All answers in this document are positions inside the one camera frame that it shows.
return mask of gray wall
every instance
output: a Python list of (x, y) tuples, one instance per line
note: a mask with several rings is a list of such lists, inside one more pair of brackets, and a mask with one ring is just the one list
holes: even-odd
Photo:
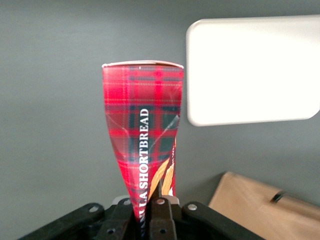
[[(0, 239), (127, 194), (104, 116), (101, 65), (186, 65), (203, 18), (320, 14), (319, 0), (0, 0)], [(224, 171), (320, 204), (320, 116), (195, 127), (184, 89), (177, 196), (208, 203)]]

